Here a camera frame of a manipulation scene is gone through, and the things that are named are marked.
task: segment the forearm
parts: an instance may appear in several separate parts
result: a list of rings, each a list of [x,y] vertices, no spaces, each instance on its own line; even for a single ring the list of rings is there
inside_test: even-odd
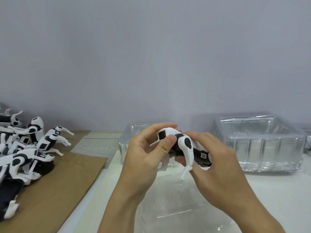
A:
[[[236,212],[232,218],[243,233],[285,233],[281,224],[259,201],[244,211]]]
[[[138,201],[116,187],[107,203],[97,232],[133,233],[138,204]]]

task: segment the person's left hand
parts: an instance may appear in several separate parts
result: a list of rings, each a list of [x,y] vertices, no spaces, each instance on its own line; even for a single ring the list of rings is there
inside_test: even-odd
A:
[[[158,140],[157,132],[166,127],[176,128],[177,124],[153,124],[129,142],[116,189],[120,189],[128,197],[135,198],[139,202],[153,184],[162,159],[177,140],[176,136],[169,135],[160,143],[150,146]]]

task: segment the gray wall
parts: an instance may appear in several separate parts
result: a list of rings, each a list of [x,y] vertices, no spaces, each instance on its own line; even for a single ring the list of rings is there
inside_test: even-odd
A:
[[[1,0],[0,77],[0,102],[49,126],[311,122],[311,0]]]

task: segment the person's left arm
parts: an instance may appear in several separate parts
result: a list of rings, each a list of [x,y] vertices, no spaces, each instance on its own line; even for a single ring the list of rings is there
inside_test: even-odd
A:
[[[135,213],[147,190],[153,184],[158,166],[175,144],[174,135],[158,145],[157,132],[162,128],[176,128],[176,123],[153,124],[130,140],[118,183],[107,203],[98,233],[133,233]]]

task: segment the pile of robot toys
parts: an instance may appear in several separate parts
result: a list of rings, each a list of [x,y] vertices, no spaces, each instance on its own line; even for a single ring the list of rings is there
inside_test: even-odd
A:
[[[63,156],[52,148],[55,143],[71,145],[60,132],[74,135],[60,126],[45,133],[40,117],[33,118],[28,128],[21,128],[16,118],[21,113],[10,115],[10,109],[0,113],[0,221],[15,214],[16,198],[24,185],[52,171],[54,156],[47,153]]]

